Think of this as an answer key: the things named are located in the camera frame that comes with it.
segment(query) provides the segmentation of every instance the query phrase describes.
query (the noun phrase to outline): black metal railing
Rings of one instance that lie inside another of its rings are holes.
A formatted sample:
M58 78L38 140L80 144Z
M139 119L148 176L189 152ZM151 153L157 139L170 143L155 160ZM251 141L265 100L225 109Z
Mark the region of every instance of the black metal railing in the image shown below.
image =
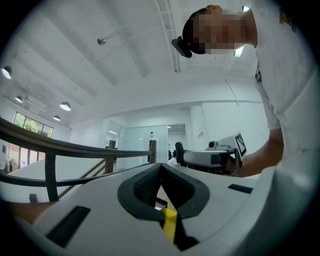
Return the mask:
M10 123L1 117L0 139L23 148L45 153L45 180L22 178L7 175L0 172L0 181L20 186L45 187L47 189L48 198L50 202L59 200L57 187L85 184L92 180L112 175L112 173L108 173L92 177L57 180L56 156L99 159L132 158L148 156L150 164L155 163L157 157L156 141L150 141L150 145L152 145L152 147L149 149L149 151L103 149L98 147L78 145L74 143L44 137L32 131L23 129L13 123Z

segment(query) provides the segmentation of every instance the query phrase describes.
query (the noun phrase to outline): yellow tab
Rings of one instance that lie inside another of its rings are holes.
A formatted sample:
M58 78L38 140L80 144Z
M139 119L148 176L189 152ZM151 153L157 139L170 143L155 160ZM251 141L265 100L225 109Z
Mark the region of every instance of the yellow tab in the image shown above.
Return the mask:
M173 242L175 239L175 233L176 233L177 213L168 208L163 208L161 211L164 213L163 232Z

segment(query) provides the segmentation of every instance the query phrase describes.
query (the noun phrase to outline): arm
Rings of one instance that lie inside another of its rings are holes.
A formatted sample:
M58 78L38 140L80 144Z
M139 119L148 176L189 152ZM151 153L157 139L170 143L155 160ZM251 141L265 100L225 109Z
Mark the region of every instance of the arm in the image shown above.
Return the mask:
M282 159L284 141L281 129L270 130L269 140L256 152L246 155L242 161L242 169L239 177L247 177L260 174L263 169L276 166ZM228 160L226 171L234 170L234 159Z

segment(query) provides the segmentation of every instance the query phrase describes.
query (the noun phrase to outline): white ceiling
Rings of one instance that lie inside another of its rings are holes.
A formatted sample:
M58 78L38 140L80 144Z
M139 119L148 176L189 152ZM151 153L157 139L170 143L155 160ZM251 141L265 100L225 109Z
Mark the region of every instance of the white ceiling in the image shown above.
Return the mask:
M246 0L215 0L241 11ZM17 93L47 106L39 116L52 121L71 116L112 93L121 81L152 73L211 73L253 76L257 59L252 47L241 58L225 55L179 56L171 40L182 34L190 14L210 0L50 0L27 17L12 37L3 66L12 67L12 80L0 80L1 91L14 101ZM105 45L97 39L107 37ZM72 111L59 104L68 101Z

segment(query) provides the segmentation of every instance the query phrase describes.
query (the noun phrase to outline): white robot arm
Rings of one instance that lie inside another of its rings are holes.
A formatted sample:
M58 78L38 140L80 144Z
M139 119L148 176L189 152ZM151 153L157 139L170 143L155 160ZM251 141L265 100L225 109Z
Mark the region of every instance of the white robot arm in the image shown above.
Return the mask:
M183 150L182 144L176 144L177 158L182 166L194 165L208 168L208 171L223 174L228 156L234 155L235 170L230 176L237 176L241 172L242 160L247 153L244 140L240 132L218 141L210 141L205 151Z

